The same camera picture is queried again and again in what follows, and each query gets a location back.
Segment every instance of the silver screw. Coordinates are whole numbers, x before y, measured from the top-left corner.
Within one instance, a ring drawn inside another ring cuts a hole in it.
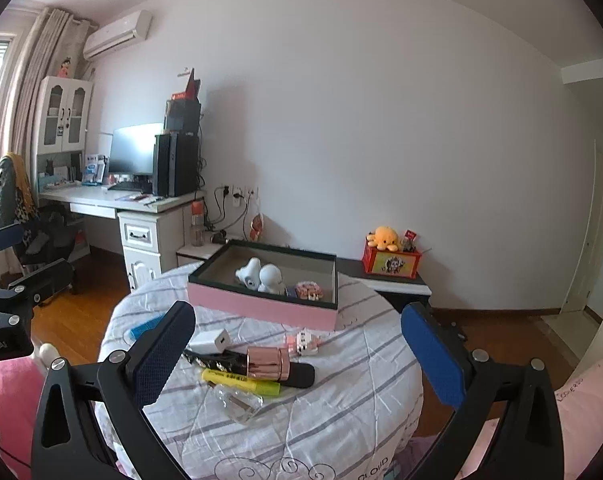
[[[534,358],[531,361],[531,366],[533,367],[533,370],[537,370],[538,372],[542,371],[546,367],[543,361],[537,358]]]
[[[472,358],[478,363],[485,363],[489,359],[488,352],[482,350],[481,348],[476,348],[472,351]]]
[[[115,350],[108,356],[108,361],[111,363],[121,363],[126,358],[126,352],[123,350]]]
[[[56,371],[61,370],[64,366],[66,366],[66,360],[63,357],[57,357],[50,365],[50,368]]]

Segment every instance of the rose gold cylinder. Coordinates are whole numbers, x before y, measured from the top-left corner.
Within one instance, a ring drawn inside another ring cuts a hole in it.
[[[249,346],[246,353],[248,354],[248,377],[285,381],[290,376],[290,358],[286,349]]]

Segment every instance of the white quilted cloth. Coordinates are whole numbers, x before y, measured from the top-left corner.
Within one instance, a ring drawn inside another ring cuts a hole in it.
[[[187,301],[188,275],[179,267],[124,298],[112,313],[99,361],[128,349],[126,330]],[[299,329],[194,306],[197,330],[225,328],[232,349],[283,346]],[[421,368],[401,336],[399,314],[378,294],[339,275],[337,330],[316,332],[319,354],[299,358],[315,367],[307,390],[282,388],[265,398],[247,425],[232,422],[207,397],[201,370],[177,363],[157,402],[144,408],[156,433],[193,479],[376,480],[417,427]],[[139,478],[117,440],[105,407],[96,415],[126,473]]]

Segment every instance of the pink box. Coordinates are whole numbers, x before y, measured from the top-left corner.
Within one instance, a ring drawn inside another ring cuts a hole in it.
[[[318,301],[249,290],[235,271],[250,258],[275,264],[288,290],[297,282],[319,284]],[[188,301],[213,310],[314,330],[334,330],[337,322],[337,257],[279,246],[232,240],[188,277]]]

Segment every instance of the monitor screen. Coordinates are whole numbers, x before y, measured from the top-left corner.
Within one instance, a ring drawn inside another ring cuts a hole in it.
[[[155,136],[163,129],[163,123],[152,123],[115,130],[110,148],[109,173],[152,175]]]

